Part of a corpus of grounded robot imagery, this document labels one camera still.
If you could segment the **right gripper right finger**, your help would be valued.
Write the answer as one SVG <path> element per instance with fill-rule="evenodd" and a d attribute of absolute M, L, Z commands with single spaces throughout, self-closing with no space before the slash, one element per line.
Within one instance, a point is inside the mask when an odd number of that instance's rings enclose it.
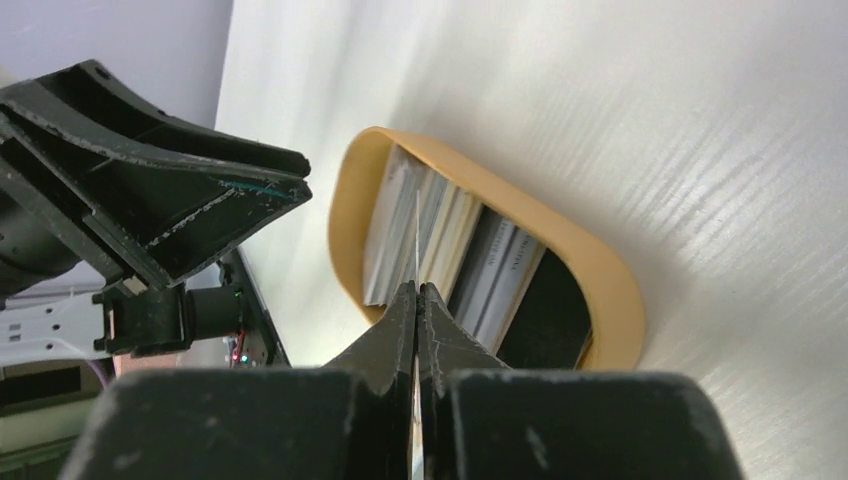
<path fill-rule="evenodd" d="M 723 422 L 668 372 L 511 369 L 418 294 L 428 479 L 739 479 Z"/>

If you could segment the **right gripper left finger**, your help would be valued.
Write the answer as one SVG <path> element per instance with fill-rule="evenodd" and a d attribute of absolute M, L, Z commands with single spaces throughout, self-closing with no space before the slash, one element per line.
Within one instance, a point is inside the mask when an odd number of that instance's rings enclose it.
<path fill-rule="evenodd" d="M 417 290 L 320 368 L 152 369 L 96 401 L 63 479 L 408 479 Z"/>

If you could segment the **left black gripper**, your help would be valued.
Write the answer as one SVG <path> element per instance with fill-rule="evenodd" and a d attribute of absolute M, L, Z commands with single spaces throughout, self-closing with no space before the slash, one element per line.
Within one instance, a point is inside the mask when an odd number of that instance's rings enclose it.
<path fill-rule="evenodd" d="M 172 288 L 312 196 L 302 153 L 169 115 L 97 60 L 1 103 L 25 119 L 1 122 L 3 300 L 83 261 L 121 292 Z"/>

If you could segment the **tan oval card holder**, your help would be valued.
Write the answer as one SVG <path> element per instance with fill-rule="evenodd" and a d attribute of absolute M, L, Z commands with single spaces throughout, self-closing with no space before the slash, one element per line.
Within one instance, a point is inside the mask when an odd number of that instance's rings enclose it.
<path fill-rule="evenodd" d="M 341 287 L 370 322 L 383 308 L 363 300 L 363 254 L 389 150 L 399 145 L 486 206 L 515 221 L 554 252 L 580 286 L 592 341 L 583 370 L 632 370 L 640 359 L 645 308 L 639 286 L 622 258 L 602 240 L 519 187 L 427 135 L 370 127 L 349 144 L 329 210 L 328 247 Z"/>

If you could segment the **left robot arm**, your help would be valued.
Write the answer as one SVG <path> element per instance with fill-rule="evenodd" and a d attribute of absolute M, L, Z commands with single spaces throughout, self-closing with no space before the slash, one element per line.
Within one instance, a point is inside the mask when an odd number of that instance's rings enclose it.
<path fill-rule="evenodd" d="M 301 153 L 201 127 L 88 60 L 1 90 L 1 296 L 86 263 L 103 287 L 1 312 L 1 362 L 145 357 L 238 336 L 237 247 L 310 200 Z"/>

